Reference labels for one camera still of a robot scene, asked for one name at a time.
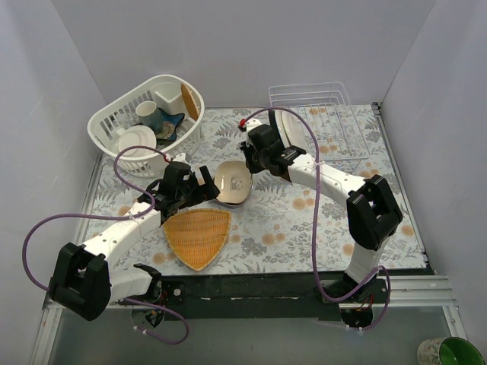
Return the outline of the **blue striped plate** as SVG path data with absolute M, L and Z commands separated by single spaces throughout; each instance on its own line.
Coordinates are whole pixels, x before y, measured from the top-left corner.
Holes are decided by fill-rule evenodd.
M 275 110 L 274 116 L 283 145 L 286 148 L 296 146 L 298 148 L 306 149 L 307 144 L 302 123 L 298 121 L 295 116 L 286 111 Z

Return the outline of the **green square bowl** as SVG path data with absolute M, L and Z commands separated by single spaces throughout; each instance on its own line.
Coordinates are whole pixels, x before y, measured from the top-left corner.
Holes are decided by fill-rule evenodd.
M 250 185 L 250 191 L 249 191 L 249 194 L 247 195 L 247 197 L 240 203 L 227 203 L 227 202 L 220 202 L 220 201 L 217 201 L 220 205 L 223 205 L 227 208 L 239 208 L 240 206 L 242 206 L 245 202 L 247 202 L 247 200 L 249 199 L 252 191 L 253 191 L 253 188 L 254 188 L 254 185 L 253 183 Z

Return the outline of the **red rimmed beige plate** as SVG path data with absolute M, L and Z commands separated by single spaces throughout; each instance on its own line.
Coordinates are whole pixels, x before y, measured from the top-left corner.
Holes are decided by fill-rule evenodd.
M 268 111 L 269 124 L 277 136 L 282 136 L 282 112 L 277 109 Z

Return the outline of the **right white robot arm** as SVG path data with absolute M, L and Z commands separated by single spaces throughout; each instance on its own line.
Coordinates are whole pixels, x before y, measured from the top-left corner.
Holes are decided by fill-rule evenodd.
M 403 219 L 387 180 L 379 175 L 365 179 L 321 164 L 305 150 L 285 146 L 272 126 L 257 119 L 241 121 L 239 129 L 246 135 L 240 149 L 252 174 L 268 171 L 290 183 L 314 189 L 317 197 L 325 195 L 347 210 L 355 246 L 343 275 L 344 293 L 331 297 L 322 284 L 317 289 L 330 303 L 365 300 L 380 271 L 382 252 Z

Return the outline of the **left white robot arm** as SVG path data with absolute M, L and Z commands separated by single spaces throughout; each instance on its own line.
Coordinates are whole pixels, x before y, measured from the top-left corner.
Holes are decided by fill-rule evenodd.
M 203 183 L 187 163 L 169 163 L 163 177 L 143 189 L 129 212 L 116 223 L 79 246 L 64 245 L 49 282 L 49 298 L 88 321 L 96 319 L 109 303 L 119 300 L 156 303 L 162 294 L 162 275 L 158 270 L 145 264 L 117 270 L 115 264 L 180 209 L 219 195 L 208 168 L 201 167 L 200 173 Z

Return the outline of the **beige square bowl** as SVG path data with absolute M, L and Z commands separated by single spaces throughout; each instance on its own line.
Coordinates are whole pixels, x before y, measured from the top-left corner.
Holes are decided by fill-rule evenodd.
M 252 175 L 243 161 L 227 161 L 216 169 L 214 183 L 220 191 L 217 201 L 240 203 L 249 194 Z

